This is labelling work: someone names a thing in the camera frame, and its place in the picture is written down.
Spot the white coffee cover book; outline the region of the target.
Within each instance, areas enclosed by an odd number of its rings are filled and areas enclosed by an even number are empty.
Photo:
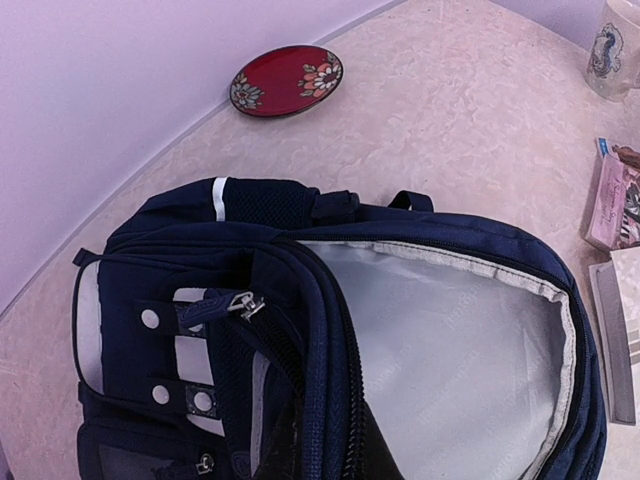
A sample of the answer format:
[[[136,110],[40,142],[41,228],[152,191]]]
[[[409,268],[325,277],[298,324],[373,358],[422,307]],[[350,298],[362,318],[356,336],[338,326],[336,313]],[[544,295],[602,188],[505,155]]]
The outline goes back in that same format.
[[[639,424],[639,248],[589,267],[612,422]]]

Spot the navy blue backpack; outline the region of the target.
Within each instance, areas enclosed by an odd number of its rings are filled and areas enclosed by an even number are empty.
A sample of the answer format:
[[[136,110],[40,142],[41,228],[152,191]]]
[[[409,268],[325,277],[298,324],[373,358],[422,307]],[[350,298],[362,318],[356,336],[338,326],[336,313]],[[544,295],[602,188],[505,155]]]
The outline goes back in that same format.
[[[216,177],[74,260],[84,479],[595,479],[607,440],[576,282],[544,242]]]

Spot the pink magazine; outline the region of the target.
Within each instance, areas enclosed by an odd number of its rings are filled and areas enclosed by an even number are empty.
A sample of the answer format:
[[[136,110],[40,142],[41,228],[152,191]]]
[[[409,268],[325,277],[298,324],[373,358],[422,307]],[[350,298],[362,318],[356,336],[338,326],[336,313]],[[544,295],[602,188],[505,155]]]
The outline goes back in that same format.
[[[606,154],[585,239],[610,252],[639,245],[639,172]]]

